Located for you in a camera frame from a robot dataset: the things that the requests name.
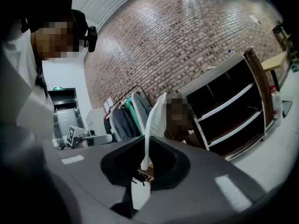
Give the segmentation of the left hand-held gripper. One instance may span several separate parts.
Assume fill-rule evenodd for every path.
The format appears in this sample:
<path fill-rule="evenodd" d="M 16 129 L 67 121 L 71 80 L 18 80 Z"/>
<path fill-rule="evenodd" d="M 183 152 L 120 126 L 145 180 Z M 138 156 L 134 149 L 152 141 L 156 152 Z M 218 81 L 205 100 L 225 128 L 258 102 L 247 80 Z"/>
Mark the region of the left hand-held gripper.
<path fill-rule="evenodd" d="M 116 137 L 114 134 L 96 135 L 94 130 L 86 130 L 70 125 L 66 141 L 72 149 L 77 149 L 114 143 Z"/>

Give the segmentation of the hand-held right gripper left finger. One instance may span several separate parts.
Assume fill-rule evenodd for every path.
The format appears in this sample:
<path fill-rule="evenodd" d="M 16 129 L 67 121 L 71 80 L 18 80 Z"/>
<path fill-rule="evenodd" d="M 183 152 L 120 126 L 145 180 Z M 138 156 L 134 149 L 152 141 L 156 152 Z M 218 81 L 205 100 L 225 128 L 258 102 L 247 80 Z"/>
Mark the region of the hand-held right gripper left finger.
<path fill-rule="evenodd" d="M 133 209 L 132 190 L 144 158 L 144 137 L 58 151 L 43 142 L 47 168 L 69 208 Z"/>

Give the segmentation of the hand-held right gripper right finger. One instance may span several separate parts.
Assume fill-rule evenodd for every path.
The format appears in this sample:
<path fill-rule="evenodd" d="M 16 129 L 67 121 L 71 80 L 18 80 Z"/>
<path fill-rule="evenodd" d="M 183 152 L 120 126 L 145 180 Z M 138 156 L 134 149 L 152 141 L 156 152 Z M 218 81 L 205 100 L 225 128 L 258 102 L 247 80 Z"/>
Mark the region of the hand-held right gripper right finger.
<path fill-rule="evenodd" d="M 148 201 L 134 215 L 143 224 L 218 224 L 264 195 L 248 174 L 216 153 L 150 137 L 154 181 Z"/>

